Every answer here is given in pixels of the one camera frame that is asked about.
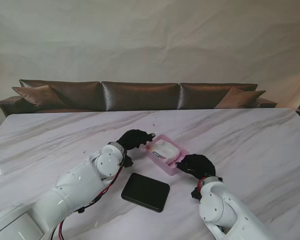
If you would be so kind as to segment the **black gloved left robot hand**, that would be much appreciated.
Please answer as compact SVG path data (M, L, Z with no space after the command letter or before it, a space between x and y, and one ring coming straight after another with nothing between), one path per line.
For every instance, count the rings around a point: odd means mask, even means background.
M124 133L116 142L121 145L126 151L139 148L141 145L146 145L152 142L156 135L147 133L139 129L131 129Z

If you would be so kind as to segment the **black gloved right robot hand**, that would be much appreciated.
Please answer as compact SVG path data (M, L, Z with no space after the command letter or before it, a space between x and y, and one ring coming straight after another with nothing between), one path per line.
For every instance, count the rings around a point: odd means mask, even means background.
M213 163L201 154L188 154L180 162L176 162L175 166L198 180L204 177L216 176L216 168Z

